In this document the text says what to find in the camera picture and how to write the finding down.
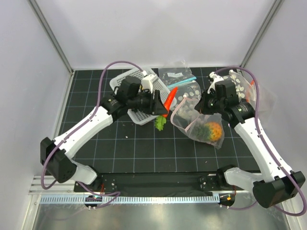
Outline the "orange toy pineapple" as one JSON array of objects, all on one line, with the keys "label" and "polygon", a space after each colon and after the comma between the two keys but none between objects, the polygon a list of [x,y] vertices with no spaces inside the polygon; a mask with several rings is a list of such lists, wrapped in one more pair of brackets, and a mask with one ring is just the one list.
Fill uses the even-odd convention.
[{"label": "orange toy pineapple", "polygon": [[194,126],[191,135],[197,141],[215,142],[223,135],[223,128],[217,122],[200,123]]}]

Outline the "white perforated plastic basket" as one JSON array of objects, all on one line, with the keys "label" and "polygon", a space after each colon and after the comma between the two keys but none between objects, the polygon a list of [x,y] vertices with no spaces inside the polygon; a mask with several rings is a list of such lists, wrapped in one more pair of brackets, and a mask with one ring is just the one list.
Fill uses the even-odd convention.
[{"label": "white perforated plastic basket", "polygon": [[109,84],[115,98],[128,109],[128,116],[135,124],[144,125],[167,113],[170,90],[151,68],[125,71]]}]

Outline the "pink-zipper clear zip bag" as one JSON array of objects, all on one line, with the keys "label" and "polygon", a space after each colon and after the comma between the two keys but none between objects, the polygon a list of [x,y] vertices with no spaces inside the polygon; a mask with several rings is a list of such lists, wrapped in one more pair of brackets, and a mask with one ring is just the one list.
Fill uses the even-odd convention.
[{"label": "pink-zipper clear zip bag", "polygon": [[180,96],[171,117],[171,123],[185,136],[219,149],[224,140],[224,129],[220,114],[204,115],[194,109],[197,98]]}]

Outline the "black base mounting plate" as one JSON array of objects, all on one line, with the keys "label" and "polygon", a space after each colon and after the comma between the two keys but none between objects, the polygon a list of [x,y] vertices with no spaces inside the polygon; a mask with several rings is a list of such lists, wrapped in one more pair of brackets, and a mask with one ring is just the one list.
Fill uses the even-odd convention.
[{"label": "black base mounting plate", "polygon": [[219,185],[214,172],[104,173],[102,176],[104,191],[120,191],[121,196],[204,196],[241,190],[233,185]]}]

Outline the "blue-zipper clear zip bag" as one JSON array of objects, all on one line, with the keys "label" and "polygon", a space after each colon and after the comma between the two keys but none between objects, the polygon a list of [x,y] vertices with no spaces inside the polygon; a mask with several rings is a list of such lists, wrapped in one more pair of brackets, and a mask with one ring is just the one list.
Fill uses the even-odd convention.
[{"label": "blue-zipper clear zip bag", "polygon": [[158,76],[165,86],[177,86],[178,84],[193,81],[196,77],[189,67],[172,66],[158,69]]}]

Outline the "orange-zipper clear zip bag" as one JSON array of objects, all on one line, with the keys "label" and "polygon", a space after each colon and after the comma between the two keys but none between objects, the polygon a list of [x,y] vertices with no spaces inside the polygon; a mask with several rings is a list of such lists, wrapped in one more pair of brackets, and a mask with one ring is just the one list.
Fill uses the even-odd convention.
[{"label": "orange-zipper clear zip bag", "polygon": [[228,75],[223,76],[224,80],[230,80],[235,84],[236,93],[239,96],[239,100],[246,100],[252,107],[256,108],[257,93],[255,86],[250,84],[242,75],[229,70]]}]

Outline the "white-dotted clear zip bag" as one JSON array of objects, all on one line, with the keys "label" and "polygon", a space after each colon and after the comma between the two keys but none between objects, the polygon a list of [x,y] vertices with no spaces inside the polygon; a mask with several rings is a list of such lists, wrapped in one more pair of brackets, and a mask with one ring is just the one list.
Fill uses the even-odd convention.
[{"label": "white-dotted clear zip bag", "polygon": [[175,85],[175,87],[178,87],[178,90],[173,101],[172,110],[177,107],[185,97],[198,100],[201,97],[201,87],[195,80],[179,83]]}]

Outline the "aluminium frame rail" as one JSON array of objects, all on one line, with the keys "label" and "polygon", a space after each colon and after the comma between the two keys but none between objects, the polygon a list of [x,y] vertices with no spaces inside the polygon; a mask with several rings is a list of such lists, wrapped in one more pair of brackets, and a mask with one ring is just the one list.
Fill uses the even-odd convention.
[{"label": "aluminium frame rail", "polygon": [[56,182],[51,188],[45,190],[41,186],[41,177],[34,176],[29,189],[29,195],[51,195],[51,194],[70,194],[73,193],[75,181],[68,180],[64,183]]}]

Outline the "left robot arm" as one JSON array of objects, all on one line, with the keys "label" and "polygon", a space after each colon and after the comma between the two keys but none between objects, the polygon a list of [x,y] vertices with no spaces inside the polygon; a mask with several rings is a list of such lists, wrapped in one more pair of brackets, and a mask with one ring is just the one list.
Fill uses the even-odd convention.
[{"label": "left robot arm", "polygon": [[166,114],[158,82],[159,78],[154,74],[143,79],[127,76],[113,93],[102,97],[98,105],[69,131],[53,140],[44,138],[40,143],[43,171],[50,173],[58,183],[72,179],[83,183],[91,192],[98,191],[102,185],[100,175],[92,167],[74,162],[74,155],[95,134],[126,115],[128,110],[147,115]]}]

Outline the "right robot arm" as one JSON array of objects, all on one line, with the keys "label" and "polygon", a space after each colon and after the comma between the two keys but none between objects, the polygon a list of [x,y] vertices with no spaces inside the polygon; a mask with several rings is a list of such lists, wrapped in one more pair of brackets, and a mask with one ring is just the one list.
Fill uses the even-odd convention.
[{"label": "right robot arm", "polygon": [[242,138],[260,175],[229,165],[217,170],[216,184],[226,190],[232,185],[252,193],[263,208],[269,208],[301,194],[305,176],[294,172],[279,155],[265,134],[257,111],[246,100],[240,101],[230,80],[213,82],[201,96],[195,109],[204,115],[220,114]]}]

